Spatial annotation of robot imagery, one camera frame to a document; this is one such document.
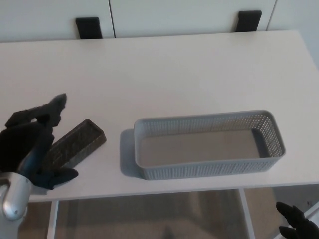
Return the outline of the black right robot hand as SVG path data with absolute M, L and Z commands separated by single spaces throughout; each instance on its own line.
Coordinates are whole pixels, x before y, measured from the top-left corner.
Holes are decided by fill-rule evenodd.
M 304 213 L 296 206 L 283 202 L 276 202 L 277 211 L 291 226 L 279 226 L 280 234 L 286 239 L 319 239 L 318 226 L 307 219 Z

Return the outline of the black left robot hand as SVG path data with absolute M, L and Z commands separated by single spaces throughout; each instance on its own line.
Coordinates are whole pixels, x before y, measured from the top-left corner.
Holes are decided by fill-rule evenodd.
M 75 169 L 43 170 L 42 164 L 54 141 L 53 129 L 61 121 L 66 94 L 49 103 L 12 114 L 0 133 L 0 170 L 29 179 L 34 186 L 52 190 L 67 183 L 79 173 Z

